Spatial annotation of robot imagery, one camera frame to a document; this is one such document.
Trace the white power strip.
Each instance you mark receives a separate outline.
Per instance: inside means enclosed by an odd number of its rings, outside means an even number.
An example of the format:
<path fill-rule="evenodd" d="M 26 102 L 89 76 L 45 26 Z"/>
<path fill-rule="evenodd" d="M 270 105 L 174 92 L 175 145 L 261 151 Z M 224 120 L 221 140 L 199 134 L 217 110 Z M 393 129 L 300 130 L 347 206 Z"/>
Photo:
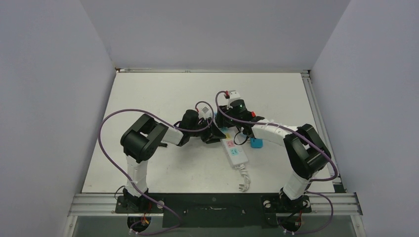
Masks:
<path fill-rule="evenodd" d="M 221 143 L 227 154 L 230 166 L 233 169 L 240 169 L 241 166 L 246 165 L 249 162 L 249 159 L 242 146 L 239 145 L 239 141 L 236 140 L 235 136 L 238 132 L 237 129 L 234 127 L 222 127 L 217 122 L 215 122 L 215 125 L 225 135 L 225 138 L 221 139 Z"/>

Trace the blue plug adapter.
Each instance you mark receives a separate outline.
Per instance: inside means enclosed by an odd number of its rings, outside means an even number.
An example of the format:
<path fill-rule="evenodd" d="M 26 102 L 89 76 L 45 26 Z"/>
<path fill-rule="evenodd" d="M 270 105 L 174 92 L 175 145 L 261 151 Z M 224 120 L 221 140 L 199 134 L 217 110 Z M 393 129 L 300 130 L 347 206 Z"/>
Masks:
<path fill-rule="evenodd" d="M 260 149 L 263 147 L 263 140 L 257 138 L 251 138 L 250 145 L 253 149 Z"/>

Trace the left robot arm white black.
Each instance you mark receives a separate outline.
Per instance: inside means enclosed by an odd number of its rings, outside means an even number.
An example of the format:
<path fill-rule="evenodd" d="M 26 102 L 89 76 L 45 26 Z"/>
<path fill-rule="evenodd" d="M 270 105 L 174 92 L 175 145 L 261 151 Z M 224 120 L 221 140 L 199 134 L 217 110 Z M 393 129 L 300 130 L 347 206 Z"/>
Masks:
<path fill-rule="evenodd" d="M 206 144 L 226 138 L 212 122 L 211 117 L 201 118 L 195 110 L 186 110 L 179 125 L 186 131 L 156 122 L 150 115 L 143 114 L 123 134 L 120 144 L 126 155 L 128 175 L 132 179 L 127 181 L 123 194 L 128 199 L 128 206 L 134 212 L 142 212 L 147 206 L 147 198 L 142 194 L 148 191 L 146 182 L 148 160 L 161 142 L 182 147 L 191 137 L 199 137 Z"/>

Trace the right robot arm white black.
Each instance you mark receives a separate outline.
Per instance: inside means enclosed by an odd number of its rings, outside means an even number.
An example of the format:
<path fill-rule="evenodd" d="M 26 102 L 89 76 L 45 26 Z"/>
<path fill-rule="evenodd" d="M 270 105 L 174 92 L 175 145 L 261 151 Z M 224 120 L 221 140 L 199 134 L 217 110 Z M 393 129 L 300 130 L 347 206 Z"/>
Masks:
<path fill-rule="evenodd" d="M 292 172 L 279 198 L 279 205 L 285 211 L 298 206 L 299 198 L 317 181 L 316 174 L 331 162 L 331 154 L 313 126 L 277 124 L 248 111 L 242 99 L 230 106 L 217 106 L 215 121 L 221 127 L 236 127 L 246 137 L 286 148 Z"/>

